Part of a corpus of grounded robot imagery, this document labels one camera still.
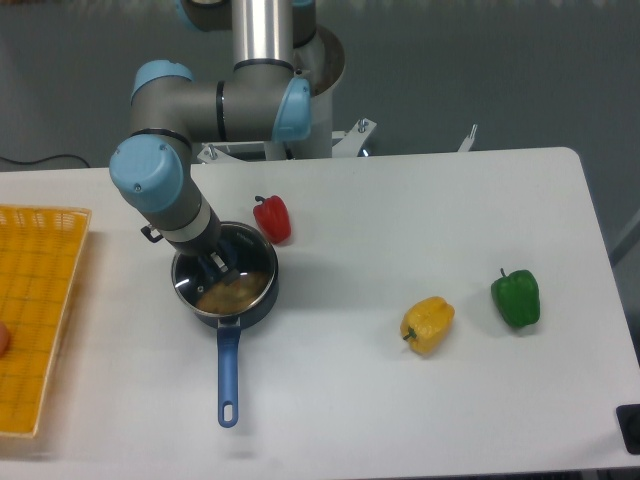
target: pepper stem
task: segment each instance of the pepper stem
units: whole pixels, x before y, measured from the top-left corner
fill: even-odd
[[[407,333],[404,337],[402,337],[403,340],[408,340],[409,337],[411,338],[418,338],[418,336],[416,335],[416,331],[409,327],[409,333]]]

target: saucepan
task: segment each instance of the saucepan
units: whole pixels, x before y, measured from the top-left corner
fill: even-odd
[[[178,297],[202,322],[217,329],[218,423],[233,427],[238,409],[240,332],[255,325],[278,297],[278,257],[255,228],[222,222],[219,244],[225,253],[221,270],[214,262],[177,253],[171,276]]]

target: red bell pepper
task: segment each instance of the red bell pepper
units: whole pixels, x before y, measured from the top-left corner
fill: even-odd
[[[274,195],[267,199],[256,197],[256,202],[261,202],[253,207],[253,216],[271,243],[280,243],[291,236],[291,224],[289,212],[282,199]]]

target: green bell pepper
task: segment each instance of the green bell pepper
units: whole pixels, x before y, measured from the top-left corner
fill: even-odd
[[[491,285],[491,296],[505,322],[513,328],[536,323],[540,319],[540,290],[529,270],[505,275]]]

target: black cable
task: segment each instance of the black cable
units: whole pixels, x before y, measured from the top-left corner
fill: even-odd
[[[85,167],[91,168],[89,162],[87,162],[84,158],[79,155],[74,155],[73,153],[60,153],[58,155],[51,155],[50,157],[41,158],[39,160],[32,160],[30,162],[19,162],[18,160],[11,160],[10,158],[0,157],[0,160],[3,162],[10,163],[12,165],[37,165],[39,163],[48,162],[49,160],[55,160],[56,158],[74,158],[79,162],[82,162]]]

